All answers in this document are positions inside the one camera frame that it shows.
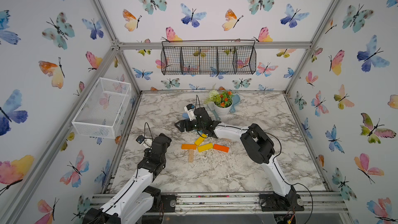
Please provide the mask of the yellow block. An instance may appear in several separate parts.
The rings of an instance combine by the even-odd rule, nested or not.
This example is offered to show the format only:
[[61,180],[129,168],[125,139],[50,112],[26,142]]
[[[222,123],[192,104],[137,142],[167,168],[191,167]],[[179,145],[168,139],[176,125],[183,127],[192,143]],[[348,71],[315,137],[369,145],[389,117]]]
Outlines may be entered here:
[[199,146],[199,147],[198,147],[198,152],[207,151],[207,150],[213,149],[213,147],[214,147],[214,146],[213,146],[213,143],[208,143],[208,144]]
[[207,135],[206,134],[199,134],[199,138],[194,142],[196,146],[200,146],[205,139],[207,139]]

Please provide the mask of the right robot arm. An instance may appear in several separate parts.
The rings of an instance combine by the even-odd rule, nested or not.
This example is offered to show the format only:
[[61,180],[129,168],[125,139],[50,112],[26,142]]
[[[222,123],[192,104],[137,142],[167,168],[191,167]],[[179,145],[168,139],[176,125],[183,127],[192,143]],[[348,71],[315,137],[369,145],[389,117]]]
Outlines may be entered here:
[[188,119],[175,123],[180,132],[198,131],[209,138],[240,141],[249,158],[261,165],[273,187],[273,193],[259,195],[259,204],[266,211],[304,211],[304,203],[294,186],[287,182],[276,160],[274,142],[259,125],[248,127],[228,125],[212,120],[205,108],[184,108]]

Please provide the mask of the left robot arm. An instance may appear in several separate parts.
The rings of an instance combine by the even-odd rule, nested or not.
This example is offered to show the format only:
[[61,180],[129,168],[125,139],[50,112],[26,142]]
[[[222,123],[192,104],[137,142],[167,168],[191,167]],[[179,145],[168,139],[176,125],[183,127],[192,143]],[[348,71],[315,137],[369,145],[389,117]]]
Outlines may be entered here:
[[161,190],[151,183],[166,166],[166,152],[172,139],[161,133],[152,140],[150,148],[144,151],[144,157],[133,173],[132,178],[115,194],[111,200],[99,209],[91,208],[83,218],[84,224],[138,224],[148,223],[143,215],[158,212],[163,221],[164,207]]

